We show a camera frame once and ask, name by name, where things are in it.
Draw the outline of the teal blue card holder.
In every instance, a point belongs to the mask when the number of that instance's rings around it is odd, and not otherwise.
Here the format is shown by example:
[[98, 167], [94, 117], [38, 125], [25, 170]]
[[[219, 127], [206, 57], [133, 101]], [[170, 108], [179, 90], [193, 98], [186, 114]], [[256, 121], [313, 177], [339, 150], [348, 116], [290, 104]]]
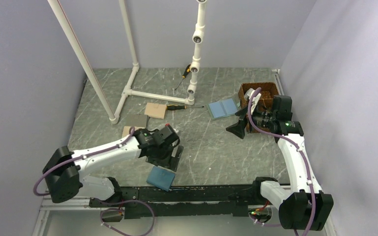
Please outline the teal blue card holder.
[[157, 187], [163, 191], [169, 192], [174, 178], [174, 172], [154, 166], [146, 179], [146, 183], [154, 187]]

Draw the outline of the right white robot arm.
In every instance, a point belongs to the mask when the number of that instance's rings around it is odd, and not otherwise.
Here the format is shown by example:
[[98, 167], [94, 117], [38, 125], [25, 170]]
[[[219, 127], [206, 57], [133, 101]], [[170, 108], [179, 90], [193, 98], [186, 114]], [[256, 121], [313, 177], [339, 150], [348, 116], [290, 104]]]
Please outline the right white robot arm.
[[292, 99], [289, 96], [273, 97], [270, 111], [257, 108], [260, 94], [250, 96], [245, 108], [238, 111], [238, 122], [226, 130], [243, 139], [246, 128], [273, 136], [282, 152], [290, 179], [290, 189], [284, 189], [273, 177], [257, 177], [248, 189], [257, 204], [266, 201], [278, 211], [281, 227], [320, 231], [329, 217], [334, 201], [319, 185], [305, 149], [304, 131], [300, 122], [292, 120]]

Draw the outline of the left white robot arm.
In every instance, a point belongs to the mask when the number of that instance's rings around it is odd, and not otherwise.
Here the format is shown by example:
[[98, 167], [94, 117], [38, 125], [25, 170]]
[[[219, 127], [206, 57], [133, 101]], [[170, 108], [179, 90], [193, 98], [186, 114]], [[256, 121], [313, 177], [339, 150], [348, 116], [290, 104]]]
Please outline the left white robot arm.
[[175, 172], [183, 150], [178, 131], [170, 125], [152, 131], [131, 127], [124, 138], [97, 147], [73, 151], [67, 146], [59, 147], [43, 168], [40, 181], [46, 182], [46, 194], [55, 204], [78, 196], [114, 207], [123, 198], [118, 181], [114, 177], [93, 177], [93, 172], [141, 157], [149, 164]]

